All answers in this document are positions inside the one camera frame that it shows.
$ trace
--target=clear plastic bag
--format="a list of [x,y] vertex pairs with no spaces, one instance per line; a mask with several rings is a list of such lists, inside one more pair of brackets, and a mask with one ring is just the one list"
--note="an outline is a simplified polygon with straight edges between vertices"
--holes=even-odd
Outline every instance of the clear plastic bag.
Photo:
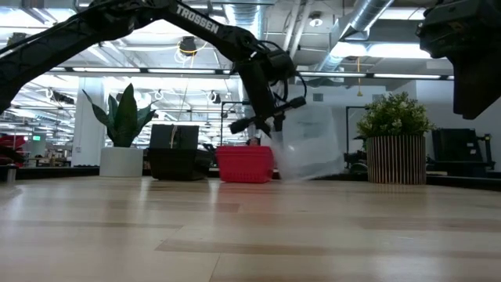
[[282,132],[272,132],[272,150],[285,181],[340,173],[343,154],[329,107],[304,106],[286,113]]

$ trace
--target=wooden table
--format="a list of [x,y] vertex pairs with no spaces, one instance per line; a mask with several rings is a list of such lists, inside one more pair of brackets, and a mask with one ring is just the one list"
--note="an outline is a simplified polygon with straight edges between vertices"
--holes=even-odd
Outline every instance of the wooden table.
[[500,281],[500,203],[335,181],[18,181],[0,188],[0,280]]

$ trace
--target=red object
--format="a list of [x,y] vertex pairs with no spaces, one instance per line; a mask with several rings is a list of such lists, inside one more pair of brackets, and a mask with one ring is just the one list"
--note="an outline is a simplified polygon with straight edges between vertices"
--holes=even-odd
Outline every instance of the red object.
[[275,162],[268,146],[220,146],[216,157],[222,181],[266,183],[272,180]]

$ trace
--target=leafy green plant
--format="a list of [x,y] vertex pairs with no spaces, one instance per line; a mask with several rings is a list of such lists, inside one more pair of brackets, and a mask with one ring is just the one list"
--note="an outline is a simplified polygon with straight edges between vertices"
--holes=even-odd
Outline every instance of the leafy green plant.
[[366,138],[376,136],[422,136],[434,129],[426,116],[426,109],[407,92],[390,94],[367,105],[368,110],[357,123],[359,134]]
[[108,114],[92,102],[87,92],[83,92],[92,104],[92,110],[94,110],[97,120],[106,126],[108,137],[117,147],[130,147],[134,138],[141,133],[142,128],[155,115],[155,110],[151,110],[151,104],[156,101],[148,107],[138,110],[132,84],[125,89],[120,104],[115,98],[108,96]]

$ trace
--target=potted plant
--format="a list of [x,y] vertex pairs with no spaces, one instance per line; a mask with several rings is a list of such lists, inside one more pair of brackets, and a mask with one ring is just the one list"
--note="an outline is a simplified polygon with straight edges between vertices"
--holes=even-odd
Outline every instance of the potted plant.
[[384,96],[367,107],[357,128],[366,138],[369,181],[424,184],[424,133],[434,128],[424,106],[402,92]]
[[151,110],[151,104],[138,110],[132,84],[125,89],[120,103],[114,97],[108,97],[108,114],[96,106],[85,91],[84,94],[92,104],[97,120],[106,126],[107,135],[114,145],[101,149],[99,175],[142,176],[142,149],[131,148],[131,145],[134,138],[155,115],[155,110]]

